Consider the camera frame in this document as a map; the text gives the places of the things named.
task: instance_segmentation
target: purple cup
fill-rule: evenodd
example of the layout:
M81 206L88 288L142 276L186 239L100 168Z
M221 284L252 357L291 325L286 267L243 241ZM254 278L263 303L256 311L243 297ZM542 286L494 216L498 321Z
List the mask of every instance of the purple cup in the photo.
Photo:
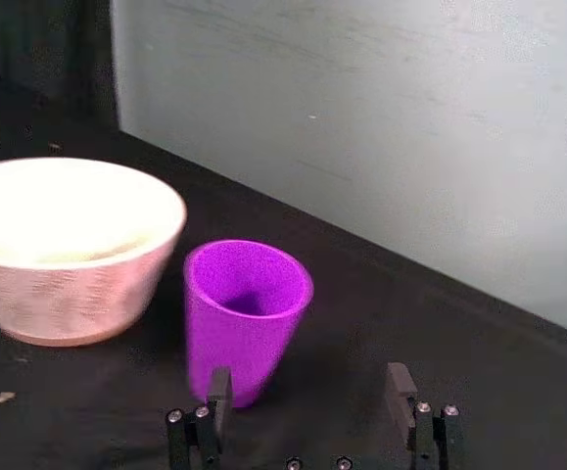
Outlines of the purple cup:
M231 368L233 406L259 396L313 295L311 277L285 252L221 240L185 261L189 383L204 401L212 372Z

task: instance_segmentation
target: wall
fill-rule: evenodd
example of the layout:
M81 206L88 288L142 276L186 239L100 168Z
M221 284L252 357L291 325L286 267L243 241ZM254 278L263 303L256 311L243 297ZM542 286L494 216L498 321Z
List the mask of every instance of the wall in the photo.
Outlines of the wall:
M117 0L122 128L567 327L567 1Z

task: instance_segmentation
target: white bowl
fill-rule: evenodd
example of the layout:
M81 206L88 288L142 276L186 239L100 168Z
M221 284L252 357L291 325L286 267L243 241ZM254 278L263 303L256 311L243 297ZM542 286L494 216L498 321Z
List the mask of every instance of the white bowl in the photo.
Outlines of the white bowl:
M172 188L125 166L0 163L0 329L42 346L122 332L151 300L186 216Z

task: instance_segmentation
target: bolt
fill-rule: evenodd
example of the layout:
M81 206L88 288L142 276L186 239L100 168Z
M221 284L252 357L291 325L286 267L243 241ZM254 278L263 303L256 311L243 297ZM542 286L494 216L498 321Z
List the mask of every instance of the bolt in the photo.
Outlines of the bolt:
M175 423L176 421L179 421L181 418L183 417L183 413L181 413L180 409L175 409L174 411L171 411L168 415L167 415L167 420L170 423Z
M353 468L353 463L346 457L338 458L338 469L339 470L351 470Z
M196 417L197 418L204 418L209 414L209 409L206 406L201 406L196 408Z
M418 408L418 411L420 411L421 413L428 413L429 411L431 411L431 405L426 401L421 401L416 405L416 408Z
M453 404L447 404L444 407L444 414L446 416L457 416L459 414L459 410L457 409L457 407Z
M298 458L290 458L287 461L287 470L301 470L303 468L303 464Z

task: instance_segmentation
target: black table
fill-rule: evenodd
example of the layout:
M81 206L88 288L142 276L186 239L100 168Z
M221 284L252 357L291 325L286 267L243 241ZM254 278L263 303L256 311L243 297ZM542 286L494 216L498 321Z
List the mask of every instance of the black table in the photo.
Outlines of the black table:
M264 395L233 416L227 468L333 453L405 465L382 400L386 364L401 361L423 397L461 407L469 468L567 469L567 331L0 82L0 160L54 153L167 181L188 223L148 311L121 336L44 349L0 333L0 392L17 394L0 404L0 469L166 468L164 415L196 404L185 382L182 261L219 238L280 247L315 283Z

